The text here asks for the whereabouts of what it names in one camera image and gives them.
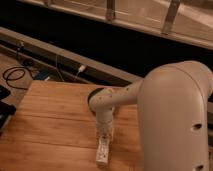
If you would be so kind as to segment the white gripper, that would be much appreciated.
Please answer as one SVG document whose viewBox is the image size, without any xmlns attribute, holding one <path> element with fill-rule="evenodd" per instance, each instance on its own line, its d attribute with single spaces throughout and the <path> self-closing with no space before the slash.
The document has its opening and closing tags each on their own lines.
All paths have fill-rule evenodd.
<svg viewBox="0 0 213 171">
<path fill-rule="evenodd" d="M 112 140 L 114 133 L 113 118 L 97 117 L 96 131 L 98 137 L 103 137 Z"/>
</svg>

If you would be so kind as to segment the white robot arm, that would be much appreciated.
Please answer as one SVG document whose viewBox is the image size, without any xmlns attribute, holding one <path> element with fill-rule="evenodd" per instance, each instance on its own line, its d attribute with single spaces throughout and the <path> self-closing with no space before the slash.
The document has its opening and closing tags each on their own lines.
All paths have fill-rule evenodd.
<svg viewBox="0 0 213 171">
<path fill-rule="evenodd" d="M 209 171 L 207 113 L 212 94 L 213 72 L 197 61 L 159 66 L 118 91 L 93 90 L 88 106 L 96 115 L 96 160 L 108 155 L 115 108 L 135 104 L 143 171 Z"/>
</svg>

